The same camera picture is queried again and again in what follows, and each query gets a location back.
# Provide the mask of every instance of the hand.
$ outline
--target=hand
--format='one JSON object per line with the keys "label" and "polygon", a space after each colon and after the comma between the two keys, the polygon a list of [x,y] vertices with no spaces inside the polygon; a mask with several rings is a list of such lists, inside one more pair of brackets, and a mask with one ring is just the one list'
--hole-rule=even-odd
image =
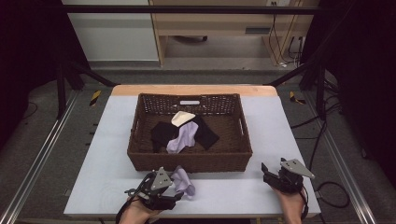
{"label": "hand", "polygon": [[123,212],[120,224],[144,224],[149,218],[161,213],[159,210],[150,210],[135,196],[131,204]]}
{"label": "hand", "polygon": [[302,223],[301,213],[303,212],[304,208],[304,200],[301,195],[299,193],[287,194],[279,191],[278,189],[272,189],[280,200],[286,223]]}

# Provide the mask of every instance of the wicker basket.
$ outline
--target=wicker basket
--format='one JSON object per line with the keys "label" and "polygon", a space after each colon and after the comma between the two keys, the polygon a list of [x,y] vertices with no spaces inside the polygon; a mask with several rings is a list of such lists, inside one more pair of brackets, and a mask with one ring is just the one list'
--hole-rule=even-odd
{"label": "wicker basket", "polygon": [[[200,115],[219,140],[208,150],[196,143],[178,154],[165,147],[154,153],[150,131],[178,111]],[[178,165],[189,173],[245,171],[252,150],[239,94],[139,94],[127,152],[136,171],[173,171]]]}

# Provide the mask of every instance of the tabletop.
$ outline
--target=tabletop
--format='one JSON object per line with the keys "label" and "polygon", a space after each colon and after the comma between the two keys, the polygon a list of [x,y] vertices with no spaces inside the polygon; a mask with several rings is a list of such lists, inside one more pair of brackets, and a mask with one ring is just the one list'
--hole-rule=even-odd
{"label": "tabletop", "polygon": [[[139,93],[239,93],[253,155],[245,172],[189,174],[196,194],[183,196],[167,217],[279,217],[282,210],[262,181],[261,164],[277,174],[280,158],[304,163],[276,89],[250,85],[119,85],[113,89],[64,213],[70,217],[114,217],[127,189],[136,188],[148,172],[137,172],[126,151]],[[309,178],[308,217],[320,213]],[[171,186],[167,192],[175,194]]]}

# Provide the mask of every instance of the gray floor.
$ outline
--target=gray floor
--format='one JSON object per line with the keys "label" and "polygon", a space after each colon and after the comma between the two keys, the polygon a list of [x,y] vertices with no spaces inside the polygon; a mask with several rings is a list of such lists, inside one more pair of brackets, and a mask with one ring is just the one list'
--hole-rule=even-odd
{"label": "gray floor", "polygon": [[[273,67],[259,38],[209,37],[208,41],[203,43],[190,38],[172,38],[166,56],[164,67],[135,67],[134,70],[114,70],[102,67],[98,68],[97,72],[122,84],[260,85],[274,80],[292,69],[291,65],[286,69]],[[77,220],[63,215],[68,199],[64,194],[68,189],[73,188],[79,168],[89,149],[95,124],[99,122],[106,106],[106,100],[111,93],[110,88],[98,84],[95,80],[88,77],[84,77],[84,79],[87,85],[83,91],[78,93],[76,105],[19,213],[19,222],[29,222],[30,220],[31,223],[46,223],[44,220],[47,220],[47,223],[62,223],[62,221],[99,223],[98,220]],[[300,105],[290,101],[290,91],[294,91],[298,99],[304,99],[313,93],[313,91],[299,91],[296,85],[298,80],[297,77],[277,88],[290,126],[315,116],[310,105]],[[93,92],[96,90],[102,90],[102,93],[96,105],[89,106]],[[67,92],[68,95],[72,95],[69,89]],[[56,121],[58,106],[56,83],[50,82],[33,90],[30,94],[30,102],[37,105],[36,112],[21,121],[13,136],[0,151],[0,213],[4,213],[12,201]],[[329,105],[335,103],[337,100],[333,98]],[[35,111],[34,104],[30,104],[26,115]],[[293,129],[306,164],[309,163],[316,141],[311,138],[317,137],[318,131],[319,126],[316,122]],[[396,216],[394,216],[396,192],[393,186],[375,161],[364,159],[361,156],[360,145],[346,119],[338,110],[328,116],[326,132],[334,139],[376,222],[396,223]],[[313,181],[314,188],[324,181],[342,184],[342,178],[329,153],[330,150],[322,138],[313,163],[312,171],[317,176]],[[323,187],[321,193],[331,203],[340,204],[346,200],[344,193],[339,188],[332,186]],[[319,200],[319,205],[327,223],[361,223],[354,204],[339,209]],[[318,217],[313,217],[305,223],[311,222],[320,223],[321,220]],[[262,220],[262,223],[278,223],[278,220],[265,219]]]}

